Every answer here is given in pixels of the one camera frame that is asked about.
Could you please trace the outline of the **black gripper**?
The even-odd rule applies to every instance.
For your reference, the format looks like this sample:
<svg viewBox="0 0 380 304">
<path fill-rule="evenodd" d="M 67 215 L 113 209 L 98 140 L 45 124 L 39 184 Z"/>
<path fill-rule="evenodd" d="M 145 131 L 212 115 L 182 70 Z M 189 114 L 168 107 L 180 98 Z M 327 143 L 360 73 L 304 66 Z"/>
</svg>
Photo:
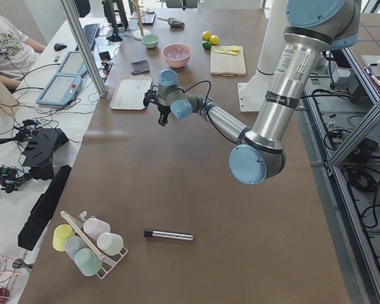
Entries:
<svg viewBox="0 0 380 304">
<path fill-rule="evenodd" d="M 157 105 L 158 111 L 160 112 L 158 124 L 161 126 L 166 126 L 168 123 L 168 115 L 171 111 L 169 106 L 164 105 L 159 101 L 157 85 L 152 85 L 151 88 L 146 91 L 142 103 L 145 107 L 148 107 L 150 103 Z"/>
</svg>

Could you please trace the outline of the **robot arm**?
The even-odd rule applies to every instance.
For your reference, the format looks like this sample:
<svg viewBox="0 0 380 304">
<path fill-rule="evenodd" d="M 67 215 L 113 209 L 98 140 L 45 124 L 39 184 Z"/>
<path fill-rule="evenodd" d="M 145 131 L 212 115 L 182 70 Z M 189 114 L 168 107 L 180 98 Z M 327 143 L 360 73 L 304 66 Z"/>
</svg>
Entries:
<svg viewBox="0 0 380 304">
<path fill-rule="evenodd" d="M 279 174 L 286 164 L 282 137 L 297 108 L 319 54 L 348 48 L 358 37 L 360 1 L 275 1 L 260 51 L 257 74 L 249 85 L 257 98 L 255 123 L 249 127 L 227 113 L 209 95 L 188 94 L 178 74 L 165 69 L 158 85 L 144 95 L 154 104 L 159 124 L 169 115 L 184 119 L 199 114 L 234 143 L 229 166 L 244 184 L 258 184 Z"/>
</svg>

